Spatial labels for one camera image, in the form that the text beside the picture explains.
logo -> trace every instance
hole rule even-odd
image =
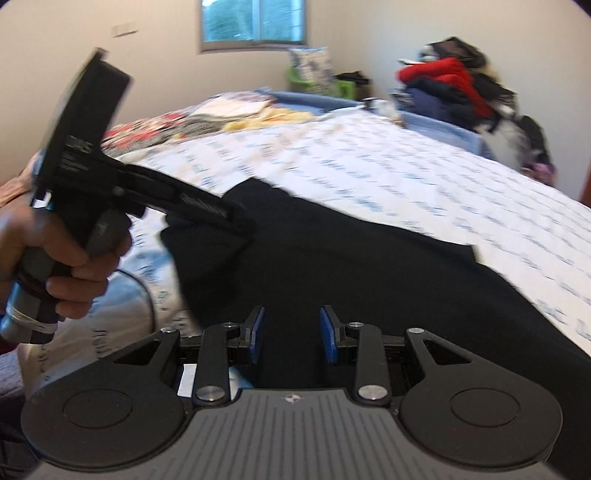
[[[81,140],[80,138],[73,137],[71,135],[68,135],[66,138],[66,146],[73,148],[74,150],[78,150],[79,152],[82,152],[82,153],[92,152],[92,143],[85,142],[84,140]]]
[[[194,207],[201,208],[201,210],[205,210],[206,212],[213,213],[214,215],[218,215],[222,218],[227,218],[228,214],[225,210],[216,207],[215,205],[211,205],[209,203],[204,202],[200,199],[194,199],[185,193],[181,193],[180,195],[181,200],[188,205],[192,205]]]
[[[288,396],[283,397],[283,400],[293,405],[294,403],[298,403],[300,400],[303,400],[303,398],[300,397],[297,393],[290,393]]]
[[[86,165],[79,163],[75,156],[73,156],[72,154],[69,154],[67,152],[64,152],[61,156],[60,168],[63,168],[64,170],[72,171],[74,173],[88,171],[88,167]]]

hand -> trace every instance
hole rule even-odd
[[[62,221],[44,209],[6,205],[0,209],[0,305],[12,289],[14,268],[25,247],[41,247],[54,260],[72,267],[72,277],[51,277],[47,292],[57,299],[56,312],[78,319],[88,313],[92,300],[105,294],[107,277],[131,247],[129,234],[114,252],[90,259],[66,231]]]

white bedsheet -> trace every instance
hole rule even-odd
[[[591,210],[501,164],[362,111],[133,156],[216,194],[254,176],[364,220],[476,245],[481,263],[591,355]],[[158,327],[176,325],[193,335],[199,328],[158,239],[163,226],[154,211],[135,222],[122,268],[149,286]],[[67,320],[48,345],[20,347],[27,391],[148,334],[148,308],[138,292],[116,274],[86,318]]]

blue bed frame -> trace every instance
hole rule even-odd
[[[321,115],[339,108],[361,105],[361,102],[354,100],[314,95],[312,93],[273,92],[268,89],[259,89],[257,91],[273,95],[277,98],[277,102],[281,106],[294,110],[307,110],[315,115]],[[409,130],[418,132],[434,140],[454,145],[476,155],[492,158],[488,149],[485,148],[486,144],[482,141],[480,135],[474,132],[415,113],[401,113]]]

black handheld device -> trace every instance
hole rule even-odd
[[[420,328],[344,325],[330,306],[325,357],[353,365],[352,388],[232,399],[228,366],[257,363],[263,316],[256,307],[190,338],[163,329],[36,392],[21,417],[42,459],[29,478],[560,478],[545,463],[562,425],[547,390]],[[191,399],[177,396],[184,364],[197,364]]]
[[[102,138],[131,81],[103,61],[97,50],[64,97],[35,169],[35,199],[51,199],[47,209],[64,222],[91,257],[115,248],[128,231],[129,215],[146,207],[191,222],[247,234],[252,223],[243,209],[170,176],[126,165],[105,155]],[[52,276],[70,268],[41,248],[27,248],[18,264],[0,335],[8,342],[47,343],[59,320],[56,300],[45,289]]]

